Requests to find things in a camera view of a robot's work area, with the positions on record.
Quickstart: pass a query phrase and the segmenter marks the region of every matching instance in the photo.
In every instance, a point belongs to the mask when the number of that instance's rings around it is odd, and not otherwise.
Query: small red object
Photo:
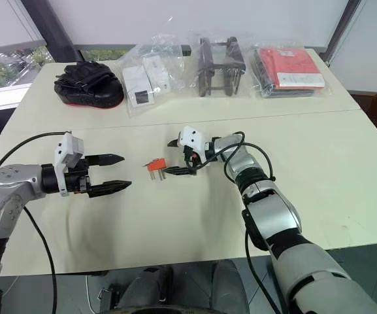
[[[165,162],[165,159],[160,158],[160,159],[154,160],[153,162],[148,164],[148,171],[165,169],[166,167],[167,167],[167,163]]]

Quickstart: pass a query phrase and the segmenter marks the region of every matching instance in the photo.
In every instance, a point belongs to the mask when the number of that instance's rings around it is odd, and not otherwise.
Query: red book
[[[259,56],[277,89],[318,89],[325,80],[305,49],[261,48]]]

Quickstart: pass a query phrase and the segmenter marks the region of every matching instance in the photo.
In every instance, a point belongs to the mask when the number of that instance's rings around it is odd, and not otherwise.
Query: black metal frame
[[[348,0],[344,12],[340,17],[339,23],[335,29],[335,32],[332,35],[329,44],[327,45],[327,49],[325,52],[319,54],[320,58],[325,61],[329,62],[338,46],[339,40],[345,32],[348,24],[351,22],[353,15],[355,14],[361,0]]]
[[[223,63],[214,63],[212,46],[225,46],[226,56]],[[237,94],[240,78],[245,73],[246,65],[236,37],[229,37],[224,43],[211,43],[206,37],[200,39],[199,56],[199,96],[210,95],[212,90],[224,90],[227,96]],[[224,85],[212,87],[214,70],[223,71]]]
[[[56,62],[83,60],[57,18],[48,0],[21,0]]]

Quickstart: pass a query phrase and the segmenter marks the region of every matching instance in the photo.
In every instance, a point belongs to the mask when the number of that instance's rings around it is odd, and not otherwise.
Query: plastic bag
[[[191,58],[186,63],[186,86],[199,97],[250,95],[252,82],[244,57],[245,34],[225,31],[217,35],[198,31],[189,36]]]
[[[328,92],[307,51],[296,44],[259,44],[248,52],[254,88],[262,97],[306,97]]]
[[[138,44],[119,59],[127,108],[135,116],[157,107],[184,89],[181,42],[160,34]]]

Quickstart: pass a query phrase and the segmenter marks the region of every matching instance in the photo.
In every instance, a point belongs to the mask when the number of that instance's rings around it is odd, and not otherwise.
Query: black bag
[[[110,68],[97,62],[78,61],[57,76],[55,92],[70,105],[111,108],[124,98],[123,87]]]

